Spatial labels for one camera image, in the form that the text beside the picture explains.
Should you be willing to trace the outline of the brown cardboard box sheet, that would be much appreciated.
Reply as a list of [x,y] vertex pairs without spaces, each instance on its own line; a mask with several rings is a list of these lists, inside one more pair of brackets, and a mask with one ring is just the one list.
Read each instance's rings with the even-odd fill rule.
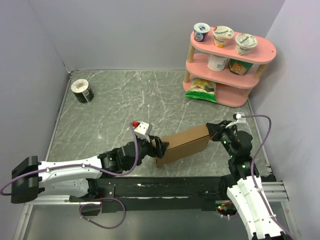
[[163,158],[154,158],[154,163],[157,168],[202,152],[210,140],[210,135],[206,125],[202,124],[164,137],[161,140],[168,142],[169,145],[166,148]]

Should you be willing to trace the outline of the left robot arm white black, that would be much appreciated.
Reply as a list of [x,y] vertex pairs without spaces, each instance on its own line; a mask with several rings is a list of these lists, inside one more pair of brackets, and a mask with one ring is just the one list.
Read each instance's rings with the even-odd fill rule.
[[11,172],[10,201],[22,204],[54,195],[94,201],[99,195],[98,179],[124,176],[145,156],[161,159],[168,146],[169,142],[151,136],[149,140],[135,138],[122,147],[81,160],[47,162],[29,156]]

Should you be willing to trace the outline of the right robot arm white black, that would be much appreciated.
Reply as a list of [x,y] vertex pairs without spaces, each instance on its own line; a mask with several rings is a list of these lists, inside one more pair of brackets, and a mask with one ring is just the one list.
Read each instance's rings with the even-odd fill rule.
[[293,240],[294,236],[277,220],[266,198],[262,178],[251,157],[253,137],[238,130],[235,122],[207,123],[209,138],[220,142],[230,159],[230,174],[220,178],[218,193],[230,199],[250,240]]

